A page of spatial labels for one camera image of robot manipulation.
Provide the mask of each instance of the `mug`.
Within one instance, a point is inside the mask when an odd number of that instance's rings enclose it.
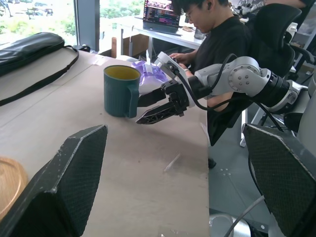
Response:
[[[136,117],[140,72],[113,65],[104,69],[104,109],[115,117]]]

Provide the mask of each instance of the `robotic arm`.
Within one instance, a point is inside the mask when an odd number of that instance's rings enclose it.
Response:
[[[183,116],[197,100],[227,92],[246,94],[251,101],[263,104],[271,113],[289,114],[294,108],[306,107],[308,88],[291,80],[284,80],[268,69],[260,69],[256,60],[240,57],[227,64],[215,64],[195,72],[187,78],[185,71],[168,55],[161,52],[155,62],[172,80],[159,89],[139,98],[138,107],[148,107],[169,96],[169,102],[146,111],[138,124],[154,124],[173,115]]]

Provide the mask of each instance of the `gray floor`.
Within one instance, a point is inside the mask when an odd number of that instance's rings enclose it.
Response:
[[[256,105],[248,109],[248,119],[252,120],[257,112]],[[210,209],[239,216],[260,197],[248,169],[248,150],[240,143],[241,118],[235,126],[227,129],[210,154],[217,162],[209,171],[209,206]],[[255,207],[246,220],[256,223],[256,227],[268,229],[269,211],[264,203]]]

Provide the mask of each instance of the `mug handle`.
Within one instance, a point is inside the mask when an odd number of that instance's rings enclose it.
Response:
[[[137,105],[138,105],[138,98],[139,98],[139,91],[137,86],[135,85],[129,85],[127,87],[130,91],[131,97],[130,97],[130,103],[129,103],[129,110],[127,113],[127,117],[129,119],[134,118],[137,116]]]

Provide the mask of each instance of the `table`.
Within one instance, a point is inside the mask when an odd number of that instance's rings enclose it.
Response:
[[[61,58],[66,65],[73,57],[73,52],[61,49],[0,78],[0,94],[4,84],[23,88],[27,79],[51,73],[46,72],[47,64],[48,71],[57,71]],[[195,107],[181,118],[154,125],[108,115],[103,69],[114,64],[129,65],[80,52],[78,62],[62,78],[0,107],[1,155],[20,162],[31,179],[68,136],[107,124],[99,189],[83,236],[157,237],[171,229],[209,236],[207,138],[200,126],[205,113]],[[180,158],[164,172],[178,154]]]
[[[170,43],[175,43],[180,46],[198,49],[199,46],[202,44],[202,40],[194,38],[195,32],[186,32],[183,31],[181,28],[178,30],[178,34],[181,36],[175,36],[171,34],[165,34],[155,31],[149,31],[143,29],[143,20],[135,18],[134,16],[128,16],[123,18],[118,18],[116,21],[118,25],[118,37],[117,37],[117,55],[122,55],[123,53],[123,32],[124,28],[131,28],[133,31],[137,31],[142,35],[146,35],[149,37],[149,57],[152,58],[152,51],[153,51],[153,38],[167,41]]]

